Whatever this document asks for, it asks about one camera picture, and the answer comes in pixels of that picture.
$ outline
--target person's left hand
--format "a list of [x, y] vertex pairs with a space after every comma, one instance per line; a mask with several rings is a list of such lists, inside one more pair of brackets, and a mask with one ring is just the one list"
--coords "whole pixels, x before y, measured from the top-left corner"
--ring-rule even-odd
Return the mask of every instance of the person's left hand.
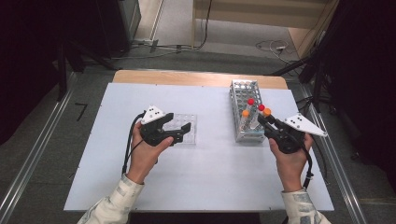
[[[141, 127], [142, 123], [140, 121], [134, 126], [131, 148], [134, 148], [143, 140], [140, 135]], [[160, 154], [172, 144], [173, 140], [173, 137], [167, 137], [156, 147], [150, 146], [145, 141], [141, 142], [132, 152], [131, 166], [126, 176], [136, 184], [143, 184], [146, 176], [149, 174], [152, 167], [154, 167]]]

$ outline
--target white tabletop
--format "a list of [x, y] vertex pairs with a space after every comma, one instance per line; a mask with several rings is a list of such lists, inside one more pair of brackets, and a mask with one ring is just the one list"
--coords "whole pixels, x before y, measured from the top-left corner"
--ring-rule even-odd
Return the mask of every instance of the white tabletop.
[[[261, 89], [261, 96], [278, 119], [298, 112], [291, 91]], [[135, 210], [284, 209], [282, 185], [268, 141], [234, 141], [229, 88], [110, 83], [64, 210], [85, 211], [114, 190], [120, 180], [131, 123], [149, 105], [166, 113], [197, 115], [196, 144], [176, 144], [165, 150], [146, 178]], [[311, 155], [315, 179], [308, 192], [318, 210], [333, 210], [312, 150]]]

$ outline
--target sleeve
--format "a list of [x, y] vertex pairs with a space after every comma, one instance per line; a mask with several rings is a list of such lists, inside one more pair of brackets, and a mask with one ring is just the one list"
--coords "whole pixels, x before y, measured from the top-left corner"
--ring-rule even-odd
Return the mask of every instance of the sleeve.
[[295, 192], [282, 192], [289, 224], [315, 223], [328, 224], [329, 220], [317, 211], [306, 189]]
[[123, 175], [113, 193], [92, 206], [78, 224], [126, 223], [143, 187], [144, 185], [138, 185]]

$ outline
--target orange cap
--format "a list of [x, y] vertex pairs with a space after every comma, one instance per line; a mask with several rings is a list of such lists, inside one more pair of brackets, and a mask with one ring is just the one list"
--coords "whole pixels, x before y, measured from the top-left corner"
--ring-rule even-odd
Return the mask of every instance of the orange cap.
[[262, 111], [262, 114], [265, 116], [265, 117], [268, 117], [268, 116], [270, 116], [271, 115], [271, 109], [270, 108], [265, 108], [263, 111]]
[[242, 111], [242, 116], [247, 118], [248, 117], [248, 111], [247, 110]]

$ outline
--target hand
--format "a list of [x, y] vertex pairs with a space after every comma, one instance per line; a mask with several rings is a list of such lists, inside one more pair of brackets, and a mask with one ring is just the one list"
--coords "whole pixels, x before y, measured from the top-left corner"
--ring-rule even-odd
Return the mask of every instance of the hand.
[[[142, 123], [140, 121], [134, 126], [131, 148], [134, 148], [143, 140], [140, 135], [141, 127]], [[145, 141], [141, 142], [132, 152], [131, 167], [126, 176], [136, 184], [143, 184], [145, 177], [149, 174], [152, 167], [154, 167], [160, 154], [172, 144], [173, 140], [173, 137], [165, 138], [156, 147], [150, 146]]]
[[[277, 173], [282, 181], [283, 189], [286, 192], [293, 192], [302, 189], [301, 173], [303, 172], [306, 156], [300, 148], [297, 152], [285, 154], [279, 150], [276, 141], [268, 139], [271, 151], [276, 157]], [[304, 144], [306, 150], [312, 147], [313, 139], [308, 133], [305, 134]]]

